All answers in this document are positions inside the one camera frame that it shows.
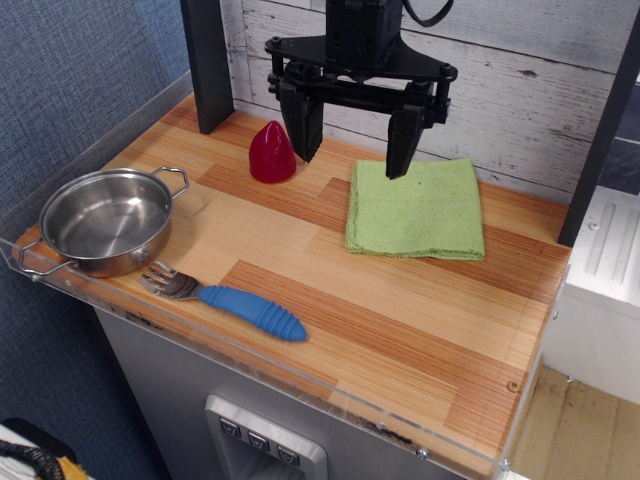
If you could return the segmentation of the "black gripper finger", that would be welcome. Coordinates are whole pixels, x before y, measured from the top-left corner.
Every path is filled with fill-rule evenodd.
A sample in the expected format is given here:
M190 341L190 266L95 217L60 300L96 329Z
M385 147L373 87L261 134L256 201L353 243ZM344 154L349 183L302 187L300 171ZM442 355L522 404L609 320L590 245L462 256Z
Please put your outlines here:
M424 130L425 108L403 105L391 114L388 128L386 176L398 179L407 174Z
M323 103L307 89L288 82L280 84L279 101L294 152L310 162L323 139Z

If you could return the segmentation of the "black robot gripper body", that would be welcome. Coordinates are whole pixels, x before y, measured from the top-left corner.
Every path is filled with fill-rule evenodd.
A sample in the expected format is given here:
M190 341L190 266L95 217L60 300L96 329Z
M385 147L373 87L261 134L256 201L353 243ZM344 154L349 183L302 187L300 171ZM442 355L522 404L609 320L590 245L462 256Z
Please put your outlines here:
M324 34L274 36L266 42L272 58L269 90L279 101L280 84L288 82L307 89L324 106L389 115L403 105L423 106L424 125L443 124L457 70L413 50L400 30L403 15L429 28L452 6L446 2L423 19L408 1L329 1Z

